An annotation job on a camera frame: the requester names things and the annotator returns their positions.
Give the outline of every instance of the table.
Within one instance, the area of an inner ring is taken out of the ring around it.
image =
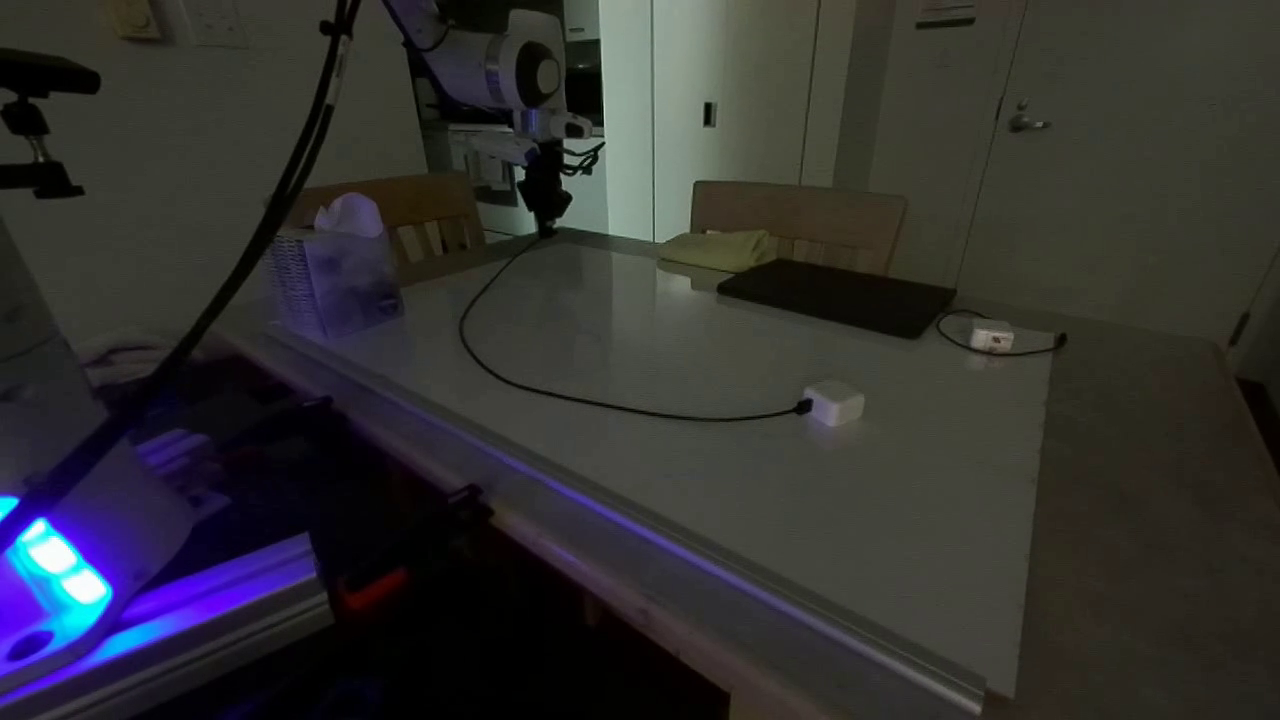
[[[639,622],[662,607],[710,636],[682,653],[743,655],[728,677],[756,677],[770,704],[877,697],[949,716],[1018,689],[1050,357],[980,358],[722,299],[602,237],[530,253],[475,309],[475,346],[530,382],[682,412],[789,406],[831,377],[870,397],[837,431],[799,415],[662,422],[488,381],[455,344],[488,277],[410,287],[403,319],[348,341],[271,330],[255,312],[223,336],[370,422],[403,422],[381,438],[416,443],[403,455],[432,476],[479,479],[530,543],[631,596],[618,602],[645,607]]]

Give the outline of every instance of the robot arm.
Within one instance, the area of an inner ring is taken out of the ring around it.
[[[515,140],[492,156],[523,164],[521,198],[542,237],[568,208],[559,187],[565,126],[565,27],[542,6],[497,6],[448,0],[383,0],[411,61],[432,77],[448,103],[513,113]]]

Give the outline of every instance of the wooden chair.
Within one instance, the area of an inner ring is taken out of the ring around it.
[[[311,223],[318,208],[344,192],[375,198],[399,287],[440,277],[440,264],[452,257],[484,247],[475,192],[466,176],[383,176],[306,187],[291,204],[291,223]]]
[[[893,192],[845,192],[799,185],[694,185],[694,231],[764,228],[786,238],[782,257],[851,273],[887,273],[908,198]]]

